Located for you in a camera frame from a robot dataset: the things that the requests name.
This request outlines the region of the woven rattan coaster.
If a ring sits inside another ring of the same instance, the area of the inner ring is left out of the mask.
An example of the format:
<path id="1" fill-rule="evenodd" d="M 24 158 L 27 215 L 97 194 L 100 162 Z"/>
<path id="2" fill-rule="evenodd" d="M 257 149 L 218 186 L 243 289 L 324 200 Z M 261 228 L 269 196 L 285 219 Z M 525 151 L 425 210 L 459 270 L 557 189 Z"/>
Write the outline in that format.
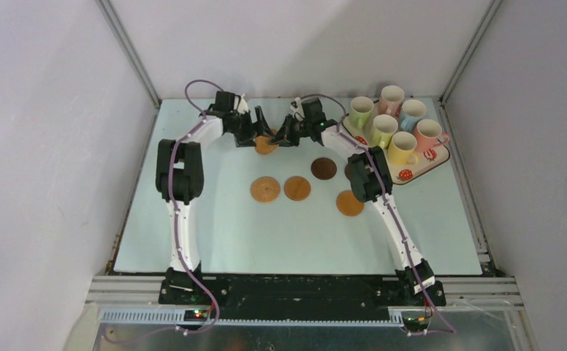
<path id="1" fill-rule="evenodd" d="M 260 135 L 255 138 L 255 151 L 261 155 L 268 155 L 274 152 L 277 148 L 277 144 L 270 144 L 270 138 L 277 134 L 277 129 L 271 129 L 270 134 Z"/>
<path id="2" fill-rule="evenodd" d="M 250 193 L 255 201 L 270 203 L 276 200 L 281 193 L 281 185 L 275 178 L 263 176 L 251 184 Z"/>

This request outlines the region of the yellow mug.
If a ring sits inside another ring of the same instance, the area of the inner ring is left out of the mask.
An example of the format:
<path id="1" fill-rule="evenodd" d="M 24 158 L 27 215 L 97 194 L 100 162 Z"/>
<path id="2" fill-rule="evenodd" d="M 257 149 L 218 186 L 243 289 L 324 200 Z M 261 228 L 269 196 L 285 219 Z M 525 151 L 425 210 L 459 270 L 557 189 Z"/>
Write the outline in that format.
<path id="1" fill-rule="evenodd" d="M 416 138 L 408 132 L 396 132 L 387 148 L 387 160 L 392 165 L 415 165 L 419 162 L 416 154 Z"/>

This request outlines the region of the light wooden coaster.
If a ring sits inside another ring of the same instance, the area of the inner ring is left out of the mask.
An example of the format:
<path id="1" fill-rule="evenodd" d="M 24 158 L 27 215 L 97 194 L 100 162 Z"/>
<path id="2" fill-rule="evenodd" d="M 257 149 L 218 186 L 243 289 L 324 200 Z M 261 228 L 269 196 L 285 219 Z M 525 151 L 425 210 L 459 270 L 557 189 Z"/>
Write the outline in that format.
<path id="1" fill-rule="evenodd" d="M 284 184 L 285 195 L 293 201 L 302 201 L 311 193 L 311 185 L 306 178 L 292 176 Z"/>
<path id="2" fill-rule="evenodd" d="M 343 191 L 337 196 L 336 206 L 344 216 L 358 216 L 365 207 L 351 190 Z"/>

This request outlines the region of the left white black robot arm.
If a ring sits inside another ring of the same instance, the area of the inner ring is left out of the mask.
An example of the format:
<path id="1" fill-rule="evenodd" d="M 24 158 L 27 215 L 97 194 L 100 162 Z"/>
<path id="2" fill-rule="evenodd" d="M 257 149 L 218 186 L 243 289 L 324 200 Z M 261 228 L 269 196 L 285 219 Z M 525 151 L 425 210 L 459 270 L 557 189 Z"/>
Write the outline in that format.
<path id="1" fill-rule="evenodd" d="M 273 134 L 261 106 L 252 110 L 244 96 L 218 91 L 214 103 L 199 111 L 196 124 L 185 135 L 158 143 L 155 186 L 170 213 L 170 270 L 182 278 L 177 296 L 191 305 L 205 294 L 204 284 L 191 277 L 201 265 L 192 207 L 205 185 L 202 151 L 226 133 L 234 136 L 237 147 L 255 146 L 258 136 Z"/>

